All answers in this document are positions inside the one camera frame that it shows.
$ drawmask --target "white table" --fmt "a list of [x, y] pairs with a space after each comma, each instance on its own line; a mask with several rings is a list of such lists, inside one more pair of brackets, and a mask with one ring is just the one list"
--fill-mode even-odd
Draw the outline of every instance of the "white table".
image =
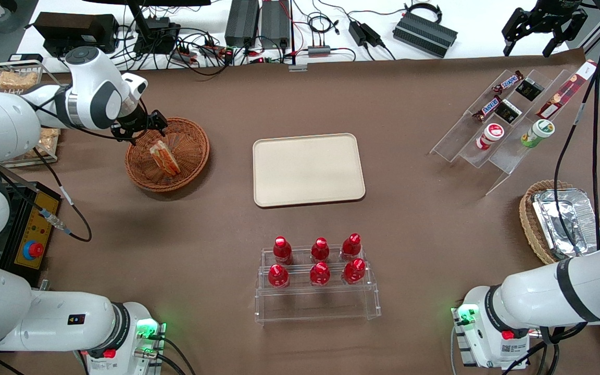
[[[297, 6], [293, 7], [293, 19], [294, 21], [306, 22], [307, 19], [303, 16], [298, 7], [308, 14], [309, 12], [315, 11], [316, 9], [312, 5], [311, 0], [296, 0]], [[376, 10], [381, 13], [389, 13], [396, 9], [403, 8], [404, 0], [378, 0], [372, 2], [372, 0], [324, 0], [324, 2], [339, 5], [344, 7], [347, 11], [350, 10]], [[495, 57], [503, 55], [503, 48], [505, 43], [502, 36], [502, 28], [506, 21], [508, 21], [510, 15], [513, 13], [516, 7], [522, 7], [526, 10], [531, 10], [535, 5], [536, 0], [516, 0], [515, 2], [502, 2], [502, 0], [479, 0], [478, 2], [465, 2], [464, 0], [431, 0], [433, 5], [440, 6], [443, 12], [443, 21], [441, 24], [446, 28], [457, 31], [457, 40], [453, 44], [445, 56], [446, 59], [459, 59], [459, 58], [470, 58], [470, 57]], [[347, 47], [353, 49], [357, 54], [358, 61], [370, 60], [367, 56], [367, 52], [362, 47], [357, 47], [355, 42], [348, 33], [348, 19], [340, 10], [323, 5], [318, 1], [314, 1], [314, 4], [324, 14], [330, 17], [333, 21], [340, 20], [337, 28], [340, 30], [340, 35], [336, 34], [335, 31], [331, 30], [324, 34], [326, 36], [326, 44], [333, 48]], [[171, 22], [181, 24], [182, 27], [202, 29], [224, 43], [224, 30], [226, 30], [226, 21], [228, 19], [229, 9], [231, 6], [230, 0], [218, 0], [207, 7], [193, 8], [191, 9], [179, 9], [171, 17]], [[125, 5], [105, 5], [98, 3], [88, 3], [82, 0], [39, 0], [36, 10], [32, 15], [32, 21], [36, 19], [38, 14], [42, 11], [48, 12], [59, 12], [69, 14], [114, 14], [117, 21], [120, 24], [130, 24], [133, 21], [133, 15]], [[434, 20], [435, 15], [430, 10], [417, 9], [414, 10], [414, 14], [418, 14], [422, 17]], [[410, 45], [394, 40], [392, 31], [395, 25], [402, 17], [402, 12], [397, 14], [383, 16], [377, 14], [371, 14], [369, 12], [359, 12], [352, 14], [352, 17], [362, 23], [367, 23], [377, 33], [381, 35], [382, 40], [386, 46], [390, 48], [391, 52], [397, 57], [397, 59], [435, 59], [425, 52], [413, 48]], [[188, 35], [192, 31], [182, 30], [180, 35]], [[302, 37], [305, 39], [305, 48], [308, 43], [311, 44], [311, 32], [306, 24], [297, 24], [295, 28], [295, 45], [296, 49], [302, 44]], [[545, 45], [552, 38], [552, 34], [533, 34], [522, 38], [517, 42], [511, 55], [540, 55]], [[129, 49], [133, 49], [135, 39], [127, 41]], [[120, 52], [123, 49], [123, 43], [120, 45], [115, 53]], [[555, 52], [561, 52], [567, 50], [568, 47], [565, 43], [557, 47]], [[48, 54], [43, 48], [43, 38], [36, 31], [36, 28], [27, 29], [20, 46], [17, 50], [18, 53], [41, 53], [43, 55], [43, 64], [48, 68], [50, 72], [65, 72], [68, 71], [67, 67], [62, 62], [57, 61]], [[372, 48], [370, 52], [376, 60], [389, 60], [390, 55], [381, 47]], [[279, 57], [279, 52], [275, 50], [266, 51], [262, 54], [264, 57]], [[167, 57], [165, 55], [156, 55], [157, 66], [160, 69], [165, 69], [167, 65]], [[333, 53], [328, 57], [307, 57], [307, 53], [303, 52], [297, 57], [297, 64], [310, 64], [311, 62], [331, 62], [331, 61], [350, 61], [353, 59], [353, 54], [348, 51], [340, 51], [340, 53]], [[114, 62], [118, 63], [124, 61], [124, 57], [118, 57], [114, 59]], [[205, 61], [202, 58], [198, 60], [201, 66], [205, 66]], [[236, 57], [235, 62], [239, 64], [241, 56]], [[138, 69], [140, 62], [136, 62], [135, 66], [129, 64], [129, 69]], [[121, 70], [125, 70], [124, 64], [119, 65]], [[152, 56], [143, 64], [140, 69], [155, 69]]]

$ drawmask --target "green light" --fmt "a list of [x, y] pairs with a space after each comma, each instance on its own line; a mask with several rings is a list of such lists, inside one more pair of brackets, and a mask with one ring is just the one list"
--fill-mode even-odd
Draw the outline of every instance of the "green light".
[[149, 335], [156, 334], [157, 329], [159, 329], [159, 324], [152, 318], [139, 320], [136, 324], [137, 335], [144, 337], [145, 339], [147, 339]]
[[475, 304], [464, 304], [457, 308], [457, 314], [460, 315], [462, 320], [473, 322], [476, 320], [476, 314], [478, 314], [478, 306]]

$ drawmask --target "red button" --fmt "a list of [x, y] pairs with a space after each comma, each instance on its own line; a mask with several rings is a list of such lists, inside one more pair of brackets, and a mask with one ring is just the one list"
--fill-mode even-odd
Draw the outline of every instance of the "red button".
[[38, 258], [43, 254], [43, 244], [36, 242], [35, 244], [29, 245], [29, 255], [33, 258]]

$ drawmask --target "brown table surface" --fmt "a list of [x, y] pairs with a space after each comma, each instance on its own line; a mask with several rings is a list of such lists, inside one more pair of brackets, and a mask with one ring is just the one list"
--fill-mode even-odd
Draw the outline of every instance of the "brown table surface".
[[[61, 233], [48, 249], [55, 290], [141, 302], [168, 323], [168, 337], [198, 375], [227, 373], [450, 373], [450, 307], [477, 285], [541, 266], [520, 226], [518, 203], [552, 178], [583, 91], [509, 180], [483, 197], [494, 168], [448, 164], [429, 150], [503, 69], [548, 77], [576, 70], [579, 51], [552, 58], [317, 64], [227, 69], [202, 81], [190, 71], [140, 72], [148, 109], [200, 124], [207, 169], [176, 194], [136, 188], [124, 171], [126, 143], [65, 131], [55, 169], [90, 221], [94, 240]], [[592, 105], [560, 179], [591, 190]], [[252, 144], [261, 138], [348, 132], [358, 139], [367, 194], [360, 202], [261, 209], [253, 201]], [[24, 176], [55, 187], [47, 171]], [[74, 213], [60, 216], [83, 233]], [[364, 238], [383, 315], [367, 320], [254, 322], [260, 249], [285, 235]], [[600, 373], [600, 328], [561, 345], [557, 374]], [[171, 358], [179, 360], [172, 351]], [[0, 357], [27, 375], [81, 374], [71, 353]], [[464, 368], [459, 373], [500, 373]], [[535, 372], [537, 358], [528, 373]], [[0, 373], [7, 373], [0, 367]], [[173, 373], [164, 368], [164, 373]]]

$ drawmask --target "chocolate bar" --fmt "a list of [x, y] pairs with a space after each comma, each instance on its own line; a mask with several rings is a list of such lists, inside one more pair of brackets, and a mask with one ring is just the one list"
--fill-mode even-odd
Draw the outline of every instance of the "chocolate bar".
[[515, 121], [515, 119], [517, 119], [518, 116], [522, 114], [522, 111], [517, 109], [517, 107], [511, 104], [508, 100], [503, 99], [502, 104], [495, 109], [495, 113], [503, 118], [507, 123], [512, 123]]
[[504, 90], [506, 90], [507, 88], [509, 88], [510, 86], [512, 86], [515, 82], [524, 79], [524, 76], [522, 75], [522, 73], [520, 73], [519, 70], [515, 71], [515, 74], [513, 74], [512, 76], [510, 76], [509, 79], [503, 81], [502, 83], [493, 86], [492, 87], [492, 91], [495, 93], [503, 93]]
[[494, 111], [497, 108], [497, 106], [501, 103], [502, 98], [500, 98], [498, 95], [495, 95], [495, 97], [488, 104], [486, 104], [486, 106], [483, 107], [483, 109], [479, 109], [479, 111], [473, 114], [472, 117], [476, 118], [478, 121], [483, 122], [485, 121], [485, 118], [488, 116], [488, 114]]
[[580, 90], [580, 87], [591, 78], [595, 71], [596, 63], [592, 60], [587, 60], [568, 81], [562, 84], [555, 95], [543, 104], [543, 107], [541, 107], [536, 115], [542, 119], [549, 119], [554, 116]]
[[534, 82], [529, 77], [525, 78], [522, 82], [520, 82], [520, 84], [515, 89], [516, 92], [519, 92], [520, 95], [526, 97], [527, 100], [529, 100], [530, 102], [533, 102], [534, 99], [536, 99], [536, 97], [543, 92], [543, 90], [545, 90], [543, 86]]

